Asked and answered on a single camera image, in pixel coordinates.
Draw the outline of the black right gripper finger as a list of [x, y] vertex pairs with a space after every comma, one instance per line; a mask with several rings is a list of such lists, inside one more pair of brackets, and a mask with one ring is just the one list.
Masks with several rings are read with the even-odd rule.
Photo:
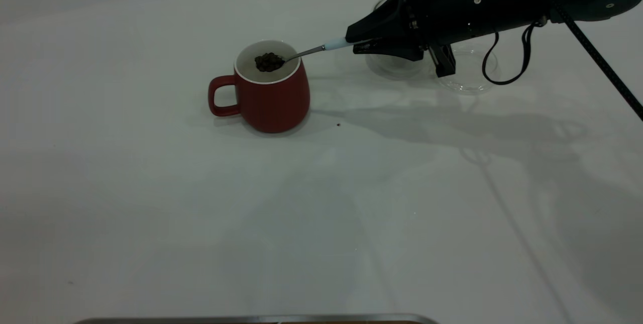
[[392, 56], [413, 62], [424, 59], [424, 51], [413, 44], [356, 44], [352, 47], [352, 52], [356, 55]]
[[386, 0], [369, 15], [347, 28], [347, 42], [393, 39], [417, 42], [412, 22], [418, 12], [418, 0]]

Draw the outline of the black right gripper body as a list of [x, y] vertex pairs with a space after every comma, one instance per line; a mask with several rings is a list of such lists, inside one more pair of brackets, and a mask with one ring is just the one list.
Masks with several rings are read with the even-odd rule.
[[405, 0], [412, 31], [431, 54], [438, 77], [456, 72], [453, 43], [491, 33], [491, 23], [484, 18], [486, 1]]

